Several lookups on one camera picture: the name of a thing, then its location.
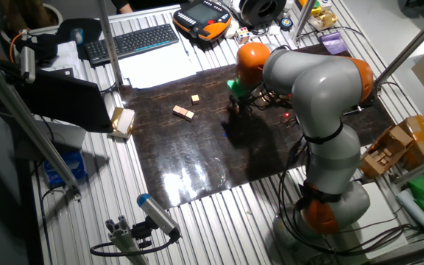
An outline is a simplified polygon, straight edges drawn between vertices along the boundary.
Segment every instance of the person's hand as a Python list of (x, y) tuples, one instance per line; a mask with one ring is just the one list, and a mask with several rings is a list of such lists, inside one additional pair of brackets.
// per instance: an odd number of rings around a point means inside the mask
[(124, 5), (120, 10), (119, 10), (119, 12), (121, 13), (121, 14), (125, 14), (125, 13), (132, 13), (133, 12), (133, 10), (132, 10), (132, 8), (130, 7), (130, 4), (126, 4), (126, 5)]

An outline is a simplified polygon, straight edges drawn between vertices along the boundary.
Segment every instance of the black keyboard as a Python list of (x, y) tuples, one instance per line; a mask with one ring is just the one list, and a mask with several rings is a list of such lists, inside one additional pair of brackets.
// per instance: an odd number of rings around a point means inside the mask
[[(119, 59), (148, 52), (178, 42), (170, 24), (153, 26), (114, 37)], [(110, 62), (105, 40), (85, 44), (91, 67)]]

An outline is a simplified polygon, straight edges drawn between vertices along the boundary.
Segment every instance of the tape roll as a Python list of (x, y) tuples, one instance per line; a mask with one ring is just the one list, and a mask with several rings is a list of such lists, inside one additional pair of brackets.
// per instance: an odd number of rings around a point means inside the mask
[(259, 26), (277, 18), (285, 5), (286, 0), (241, 0), (239, 7), (244, 22)]

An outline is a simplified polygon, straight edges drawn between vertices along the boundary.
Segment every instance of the metal pole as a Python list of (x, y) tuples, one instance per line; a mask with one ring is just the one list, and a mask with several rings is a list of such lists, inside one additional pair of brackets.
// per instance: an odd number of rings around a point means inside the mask
[(292, 41), (296, 41), (296, 39), (300, 36), (300, 33), (303, 31), (303, 27), (305, 27), (305, 24), (310, 18), (310, 13), (312, 9), (314, 8), (316, 1), (317, 0), (307, 0), (305, 5), (302, 7), (302, 12), (300, 12), (299, 22), (297, 23), (297, 27), (294, 33), (292, 34), (292, 38), (291, 38)]
[(109, 17), (107, 15), (107, 6), (104, 0), (98, 0), (99, 11), (101, 12), (101, 21), (102, 32), (104, 33), (104, 39), (107, 47), (107, 53), (109, 54), (110, 64), (114, 70), (114, 78), (116, 78), (116, 85), (119, 87), (123, 85), (121, 68), (119, 66), (119, 59), (117, 58), (116, 45), (114, 43), (114, 38), (112, 32), (110, 31)]
[(405, 47), (405, 49), (390, 63), (389, 66), (381, 73), (381, 75), (374, 81), (374, 87), (381, 89), (383, 82), (387, 80), (397, 68), (405, 62), (405, 60), (420, 46), (424, 41), (424, 29), (420, 30), (417, 36)]
[(35, 124), (34, 118), (13, 86), (8, 85), (0, 72), (0, 100), (11, 112), (15, 120), (21, 125), (27, 135), (31, 138), (43, 156), (53, 165), (63, 181), (75, 191), (78, 190), (78, 182), (71, 170), (63, 161), (50, 140)]
[(424, 174), (424, 164), (421, 166), (418, 166), (416, 169), (413, 169), (409, 173), (403, 175), (402, 177), (399, 177), (394, 181), (394, 184), (397, 186), (403, 186), (405, 183), (407, 183), (410, 180), (413, 180), (414, 178), (420, 176), (421, 174)]

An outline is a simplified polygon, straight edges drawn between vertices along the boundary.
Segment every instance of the metal grating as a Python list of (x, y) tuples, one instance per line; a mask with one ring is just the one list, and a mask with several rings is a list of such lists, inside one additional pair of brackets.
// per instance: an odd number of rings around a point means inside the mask
[[(339, 15), (338, 27), (351, 27), (361, 31), (352, 15), (340, 0), (333, 0), (333, 11)], [(114, 36), (144, 29), (158, 24), (172, 23), (172, 13), (178, 6), (147, 10), (139, 13), (113, 16), (111, 27)], [(297, 21), (298, 13), (291, 11), (291, 19)], [(303, 33), (310, 32), (306, 26)], [(33, 30), (33, 34), (55, 33), (56, 27)], [(206, 47), (193, 46), (181, 34), (191, 63), (197, 71), (207, 70), (235, 63), (239, 45), (234, 40), (221, 40), (207, 44)], [(343, 30), (342, 37), (353, 57), (366, 60), (375, 76), (385, 68), (384, 63), (368, 42), (351, 31)], [(252, 41), (288, 44), (289, 34), (282, 32), (277, 36), (263, 36)], [(301, 46), (317, 44), (313, 36), (303, 38)], [(88, 61), (80, 61), (82, 75), (96, 82), (100, 90), (114, 83), (110, 65), (91, 68)], [(380, 99), (395, 122), (419, 113), (405, 93), (392, 85), (384, 85)], [(112, 113), (115, 106), (121, 106), (117, 92), (105, 95), (107, 110)], [(105, 220), (125, 215), (130, 224), (142, 222), (144, 212), (136, 205), (139, 194), (146, 193), (144, 176), (131, 140), (112, 138), (106, 134), (88, 133), (82, 146), (88, 176), (79, 181), (81, 201), (65, 198), (62, 193), (49, 194), (40, 205), (40, 194), (48, 188), (42, 177), (32, 178), (34, 196), (38, 212), (40, 238), (42, 241), (45, 264), (129, 264), (126, 258), (101, 258), (92, 256), (89, 248), (95, 244), (108, 242)], [(304, 169), (294, 169), (286, 179), (286, 202), (295, 202), (299, 197), (297, 184), (303, 183)], [(356, 172), (353, 178), (362, 177)], [(385, 195), (391, 209), (399, 206), (387, 174), (378, 178), (377, 184)], [(292, 257), (282, 247), (275, 248), (274, 260), (266, 253), (266, 246), (272, 233), (272, 220), (277, 210), (276, 191), (278, 177), (241, 185), (212, 196), (177, 206), (168, 210), (181, 226), (183, 239), (165, 250), (146, 255), (150, 264), (295, 264)], [(47, 235), (41, 216), (41, 207), (46, 214)], [(414, 221), (401, 211), (400, 223)], [(154, 247), (166, 243), (167, 238), (154, 231), (149, 238)], [(106, 251), (116, 251), (108, 247)]]

